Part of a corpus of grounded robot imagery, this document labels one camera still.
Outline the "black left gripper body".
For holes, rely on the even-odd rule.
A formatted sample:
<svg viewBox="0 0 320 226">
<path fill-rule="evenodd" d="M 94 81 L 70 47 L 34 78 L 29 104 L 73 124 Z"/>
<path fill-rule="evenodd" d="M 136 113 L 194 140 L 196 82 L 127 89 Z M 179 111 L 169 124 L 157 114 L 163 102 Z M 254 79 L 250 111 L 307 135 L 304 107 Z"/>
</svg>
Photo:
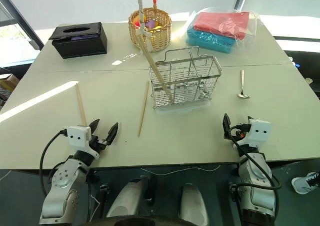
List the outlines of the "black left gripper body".
<svg viewBox="0 0 320 226">
<path fill-rule="evenodd" d="M 106 139 L 99 139 L 98 136 L 92 135 L 91 140 L 89 141 L 89 154 L 94 159 L 99 159 L 100 152 L 105 150 L 105 148 L 109 145 Z"/>
</svg>

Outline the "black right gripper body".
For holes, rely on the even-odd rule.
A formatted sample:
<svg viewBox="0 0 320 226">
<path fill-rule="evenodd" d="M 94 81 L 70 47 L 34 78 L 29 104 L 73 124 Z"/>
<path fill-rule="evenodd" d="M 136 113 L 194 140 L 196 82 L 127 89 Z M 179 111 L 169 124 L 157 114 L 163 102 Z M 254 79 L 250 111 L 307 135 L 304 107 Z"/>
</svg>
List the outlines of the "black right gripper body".
<svg viewBox="0 0 320 226">
<path fill-rule="evenodd" d="M 244 139 L 246 136 L 246 133 L 250 131 L 250 125 L 249 124 L 239 124 L 236 126 L 230 127 L 229 135 L 230 138 L 225 138 L 227 140 L 232 140 L 232 141 L 240 141 Z"/>
</svg>

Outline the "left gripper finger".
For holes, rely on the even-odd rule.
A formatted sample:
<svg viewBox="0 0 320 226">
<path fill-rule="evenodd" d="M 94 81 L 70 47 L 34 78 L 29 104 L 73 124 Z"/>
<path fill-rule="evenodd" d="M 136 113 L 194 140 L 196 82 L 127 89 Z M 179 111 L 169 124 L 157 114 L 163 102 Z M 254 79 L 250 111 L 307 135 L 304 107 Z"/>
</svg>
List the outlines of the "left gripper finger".
<svg viewBox="0 0 320 226">
<path fill-rule="evenodd" d="M 118 131 L 118 127 L 119 127 L 119 123 L 116 122 L 109 130 L 108 132 L 108 136 L 105 139 L 105 145 L 111 145 L 113 140 L 115 139 L 116 135 L 117 135 L 117 131 Z"/>
<path fill-rule="evenodd" d="M 100 119 L 96 119 L 89 124 L 91 134 L 93 135 L 99 125 Z"/>
</svg>

